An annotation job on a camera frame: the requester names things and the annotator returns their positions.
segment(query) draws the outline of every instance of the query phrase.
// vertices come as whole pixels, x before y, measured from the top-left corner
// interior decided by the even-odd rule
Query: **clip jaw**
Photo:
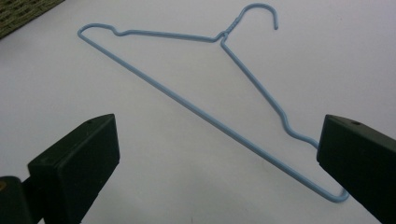
[[[396,140],[352,119],[327,115],[319,165],[383,223],[396,223]]]
[[[31,176],[0,178],[1,223],[78,224],[120,161],[114,115],[87,120],[29,162]]]

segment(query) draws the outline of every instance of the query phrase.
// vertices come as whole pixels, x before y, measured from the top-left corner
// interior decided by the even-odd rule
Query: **white surface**
[[[0,175],[81,122],[116,114],[120,165],[83,223],[377,223],[353,198],[330,203],[77,37],[91,22],[215,36],[249,1],[67,0],[0,41]],[[396,138],[396,2],[268,1],[228,45],[289,115],[319,139],[325,114]],[[273,109],[219,43],[92,38],[337,193],[316,151],[284,134]]]

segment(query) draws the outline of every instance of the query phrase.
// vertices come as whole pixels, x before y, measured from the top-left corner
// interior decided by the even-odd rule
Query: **blue plastic coating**
[[[317,184],[315,184],[314,182],[312,182],[311,180],[309,180],[305,176],[299,174],[297,171],[295,171],[294,169],[289,167],[284,162],[282,162],[282,161],[278,160],[277,158],[273,157],[272,155],[270,155],[268,152],[266,152],[262,148],[254,145],[252,142],[247,140],[244,136],[240,135],[239,133],[237,133],[233,129],[227,127],[222,122],[220,122],[217,119],[213,118],[212,116],[207,114],[204,110],[200,109],[196,105],[193,105],[192,103],[190,103],[189,101],[187,101],[186,99],[184,99],[180,95],[176,94],[175,92],[169,90],[168,88],[166,88],[164,85],[162,85],[161,83],[159,83],[155,79],[153,79],[153,78],[149,77],[148,75],[146,75],[145,73],[141,72],[136,67],[128,64],[123,59],[119,58],[118,56],[116,56],[115,54],[111,53],[110,51],[108,51],[107,49],[103,48],[102,46],[96,44],[95,42],[93,42],[87,36],[85,36],[83,34],[83,32],[85,30],[90,29],[90,28],[102,28],[102,29],[107,29],[107,30],[112,31],[113,34],[116,35],[116,36],[144,35],[144,36],[156,36],[156,37],[165,37],[165,38],[175,38],[175,39],[183,39],[183,40],[200,41],[200,42],[207,42],[207,43],[214,43],[214,42],[217,42],[218,40],[220,40],[222,38],[221,41],[220,41],[221,47],[227,52],[227,54],[239,66],[239,68],[244,72],[244,74],[247,76],[247,78],[253,83],[253,85],[256,87],[256,89],[262,94],[262,96],[270,103],[270,105],[273,107],[273,109],[276,111],[276,113],[280,116],[283,128],[286,131],[286,133],[288,135],[290,135],[291,137],[294,137],[296,139],[304,141],[304,142],[312,145],[316,149],[318,149],[318,142],[317,141],[315,141],[313,138],[310,138],[310,137],[307,137],[307,136],[305,136],[303,134],[295,132],[290,127],[289,122],[288,122],[288,117],[287,117],[285,111],[279,105],[279,103],[274,99],[274,97],[268,92],[268,90],[266,90],[264,88],[264,86],[259,82],[259,80],[254,77],[254,75],[248,70],[248,68],[245,67],[245,65],[238,59],[238,57],[236,57],[235,54],[233,54],[233,52],[225,44],[229,33],[242,20],[244,14],[248,10],[250,10],[252,8],[255,8],[255,7],[261,7],[261,8],[268,9],[273,14],[274,29],[277,30],[278,21],[277,21],[277,14],[276,14],[275,9],[273,7],[270,7],[270,6],[265,5],[265,4],[256,3],[256,4],[251,4],[251,5],[248,5],[247,7],[245,7],[241,11],[239,16],[235,19],[235,21],[225,31],[220,32],[215,37],[207,37],[207,36],[199,36],[199,35],[183,35],[183,34],[175,34],[175,33],[143,31],[143,30],[127,30],[127,31],[124,31],[124,32],[119,32],[119,31],[117,31],[117,29],[114,26],[107,25],[107,24],[102,24],[102,23],[92,23],[92,24],[87,24],[87,25],[83,26],[81,29],[78,30],[78,36],[81,39],[83,39],[84,41],[86,41],[88,44],[93,46],[94,48],[96,48],[96,49],[100,50],[101,52],[103,52],[106,56],[108,56],[109,58],[111,58],[115,62],[119,63],[120,65],[122,65],[123,67],[128,69],[129,71],[135,73],[137,76],[143,78],[145,81],[147,81],[147,83],[149,83],[150,85],[152,85],[153,87],[155,87],[159,91],[163,92],[164,94],[166,94],[167,96],[171,97],[172,99],[174,99],[175,101],[177,101],[181,105],[183,105],[186,108],[188,108],[191,112],[193,112],[197,116],[201,117],[202,119],[206,120],[207,122],[209,122],[210,124],[212,124],[213,126],[218,128],[219,130],[221,130],[222,132],[224,132],[227,135],[229,135],[232,139],[234,139],[235,141],[239,142],[241,145],[247,147],[248,149],[250,149],[251,151],[253,151],[257,155],[259,155],[262,158],[264,158],[265,160],[271,162],[274,166],[276,166],[277,168],[279,168],[280,170],[282,170],[286,174],[290,175],[291,177],[293,177],[294,179],[296,179],[297,181],[302,183],[303,185],[305,185],[308,188],[312,189],[314,192],[316,192],[317,194],[319,194],[323,198],[325,198],[325,199],[327,199],[327,200],[329,200],[329,201],[331,201],[333,203],[341,203],[341,202],[345,201],[348,198],[348,196],[349,196],[348,192],[345,189],[342,189],[340,195],[338,195],[338,196],[335,196],[335,195],[331,194],[326,189],[323,189],[322,187],[318,186]]]

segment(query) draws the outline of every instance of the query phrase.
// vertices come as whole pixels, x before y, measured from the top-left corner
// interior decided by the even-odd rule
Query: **blue wire hanger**
[[[225,44],[228,35],[230,32],[233,30],[233,28],[242,20],[243,16],[245,13],[255,7],[260,7],[260,8],[265,8],[269,10],[274,17],[274,29],[277,30],[278,24],[277,24],[277,14],[276,11],[273,7],[270,7],[266,4],[261,4],[261,3],[256,3],[256,4],[251,4],[246,6],[239,16],[235,19],[235,21],[225,30],[220,32],[216,37],[207,37],[207,36],[200,36],[200,35],[183,35],[183,34],[175,34],[175,33],[165,33],[165,32],[154,32],[154,31],[144,31],[144,30],[127,30],[124,32],[119,32],[114,26],[107,25],[107,24],[102,24],[102,23],[91,23],[83,26],[81,29],[78,30],[78,36],[83,39],[85,42],[93,46],[94,48],[100,50],[103,52],[106,56],[114,60],[116,63],[119,63],[129,71],[135,73],[137,76],[143,78],[147,83],[158,89],[159,91],[162,91],[164,94],[167,96],[171,97],[181,105],[185,106],[188,108],[191,112],[196,114],[197,116],[201,117],[202,119],[206,120],[222,132],[226,133],[229,135],[231,138],[233,138],[235,141],[239,142],[243,146],[247,147],[248,149],[252,150],[254,153],[257,155],[261,156],[265,160],[271,162],[274,166],[285,172],[286,174],[290,175],[303,185],[307,186],[308,188],[312,189],[314,192],[322,196],[323,198],[333,202],[333,203],[341,203],[345,201],[349,194],[345,189],[341,190],[341,193],[336,196],[331,194],[329,191],[326,189],[318,186],[305,176],[299,174],[297,171],[289,167],[287,164],[284,162],[280,161],[279,159],[273,157],[270,155],[268,152],[263,150],[262,148],[254,145],[252,142],[247,140],[244,136],[240,135],[236,131],[232,130],[231,128],[227,127],[225,124],[221,123],[217,119],[213,118],[209,114],[207,114],[204,110],[200,109],[196,105],[193,105],[177,93],[169,90],[166,88],[164,85],[153,79],[152,77],[149,77],[145,73],[141,72],[139,69],[136,67],[130,65],[129,63],[125,62],[123,59],[119,58],[115,54],[111,53],[107,49],[103,48],[102,46],[96,44],[92,40],[90,40],[87,36],[83,34],[83,32],[87,29],[90,28],[102,28],[102,29],[107,29],[113,32],[114,35],[116,36],[125,36],[125,35],[144,35],[144,36],[156,36],[156,37],[166,37],[166,38],[175,38],[175,39],[183,39],[183,40],[192,40],[192,41],[200,41],[200,42],[207,42],[207,43],[214,43],[217,42],[218,40],[221,39],[220,45],[221,47],[226,51],[226,53],[233,59],[233,61],[239,66],[239,68],[242,70],[242,72],[248,77],[248,79],[253,83],[253,85],[256,87],[256,89],[262,94],[262,96],[270,103],[272,108],[276,111],[276,113],[280,116],[282,125],[284,130],[288,135],[290,135],[293,138],[299,139],[301,141],[304,141],[316,149],[318,149],[318,142],[310,137],[307,137],[305,135],[302,135],[300,133],[295,132],[289,125],[288,122],[288,117],[286,116],[285,111],[282,109],[282,107],[279,105],[279,103],[274,99],[274,97],[264,88],[264,86],[259,82],[257,78],[253,76],[253,74],[248,70],[246,66],[236,57],[235,54],[227,47]]]

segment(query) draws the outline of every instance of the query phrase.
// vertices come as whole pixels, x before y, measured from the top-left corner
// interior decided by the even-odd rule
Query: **hanger hook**
[[[224,31],[224,33],[225,34],[229,34],[233,30],[233,28],[235,28],[235,26],[242,20],[242,18],[244,17],[245,13],[248,10],[250,10],[252,8],[255,8],[255,7],[265,8],[265,9],[269,10],[273,14],[274,29],[277,30],[277,28],[279,26],[278,26],[278,23],[277,23],[276,10],[273,7],[268,6],[268,5],[264,4],[264,3],[253,3],[253,4],[250,4],[250,5],[246,6],[246,7],[244,7],[244,9],[242,9],[242,11],[239,14],[239,16],[235,19],[235,21],[233,21],[233,23],[230,25],[230,27],[228,27],[227,30]]]

